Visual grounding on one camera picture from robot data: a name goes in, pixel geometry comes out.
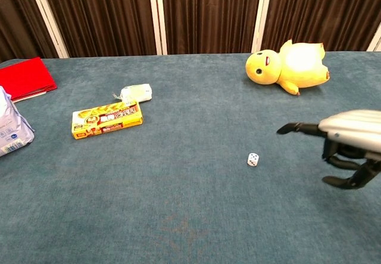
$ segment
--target red folder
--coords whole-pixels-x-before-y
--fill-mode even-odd
[[[0,85],[14,102],[57,89],[50,72],[39,57],[0,69]]]

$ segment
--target plush toy face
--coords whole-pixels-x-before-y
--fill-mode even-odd
[[[258,84],[272,84],[277,82],[282,62],[278,53],[270,49],[252,54],[246,62],[248,77]]]

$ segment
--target plastic bag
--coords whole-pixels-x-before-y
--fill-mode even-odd
[[[0,156],[17,150],[35,138],[34,129],[18,112],[7,94],[0,86]]]

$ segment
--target yellow snack box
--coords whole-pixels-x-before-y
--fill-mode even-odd
[[[75,139],[82,139],[142,123],[143,115],[137,101],[118,102],[73,112],[71,133]]]

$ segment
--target white packet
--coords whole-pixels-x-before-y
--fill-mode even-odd
[[[27,145],[34,138],[34,130],[18,112],[11,95],[0,86],[0,156]]]
[[[116,99],[121,99],[126,104],[134,100],[143,102],[152,99],[152,88],[148,83],[130,85],[121,90],[120,96],[116,96],[116,94],[113,94],[113,96]]]

